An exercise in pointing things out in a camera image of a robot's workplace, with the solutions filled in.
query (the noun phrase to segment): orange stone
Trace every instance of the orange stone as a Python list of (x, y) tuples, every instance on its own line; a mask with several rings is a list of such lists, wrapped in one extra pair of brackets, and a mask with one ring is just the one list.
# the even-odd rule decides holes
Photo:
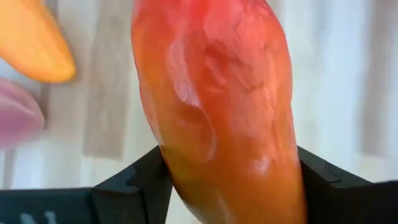
[(136, 0), (142, 104), (206, 224), (304, 224), (284, 32), (264, 0)]

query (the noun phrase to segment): white background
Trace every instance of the white background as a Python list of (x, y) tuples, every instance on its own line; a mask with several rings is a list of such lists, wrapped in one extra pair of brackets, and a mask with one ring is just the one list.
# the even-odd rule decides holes
[[(36, 139), (0, 152), (3, 189), (92, 186), (156, 145), (131, 55), (132, 1), (47, 4), (70, 43), (78, 79), (45, 85), (0, 61), (0, 76), (30, 91), (48, 118)], [(292, 56), (298, 144), (368, 180), (398, 179), (398, 1), (270, 4)], [(175, 195), (168, 222), (196, 223)]]

